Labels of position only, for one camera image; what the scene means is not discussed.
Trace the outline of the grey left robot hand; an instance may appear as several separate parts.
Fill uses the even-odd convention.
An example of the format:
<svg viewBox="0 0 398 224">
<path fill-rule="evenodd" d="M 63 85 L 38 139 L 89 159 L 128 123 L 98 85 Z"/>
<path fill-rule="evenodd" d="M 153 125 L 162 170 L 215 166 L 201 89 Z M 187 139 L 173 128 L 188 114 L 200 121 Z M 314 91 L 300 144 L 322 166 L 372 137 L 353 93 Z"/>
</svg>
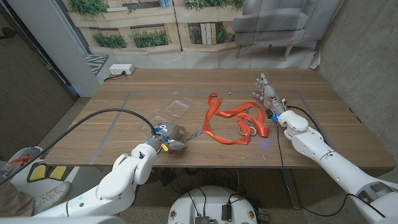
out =
<svg viewBox="0 0 398 224">
<path fill-rule="evenodd" d="M 164 150 L 172 153 L 183 151 L 186 147 L 180 135 L 181 131 L 186 131 L 184 126 L 166 121 L 159 123 L 154 130 L 155 134 L 147 138 L 144 143 L 152 146 L 157 152 Z"/>
</svg>

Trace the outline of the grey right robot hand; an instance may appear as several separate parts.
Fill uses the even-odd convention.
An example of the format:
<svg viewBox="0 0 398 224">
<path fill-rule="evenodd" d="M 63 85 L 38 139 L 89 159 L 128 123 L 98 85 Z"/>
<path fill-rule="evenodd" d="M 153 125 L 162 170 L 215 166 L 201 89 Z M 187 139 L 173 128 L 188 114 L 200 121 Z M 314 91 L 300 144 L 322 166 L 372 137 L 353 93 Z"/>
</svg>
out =
<svg viewBox="0 0 398 224">
<path fill-rule="evenodd" d="M 257 92 L 253 92 L 252 94 L 260 99 L 264 106 L 271 110 L 277 116 L 281 115 L 285 108 L 282 105 L 282 100 L 273 89 L 273 87 L 269 84 L 264 73 L 261 73 L 261 77 L 256 79 L 256 88 Z"/>
</svg>

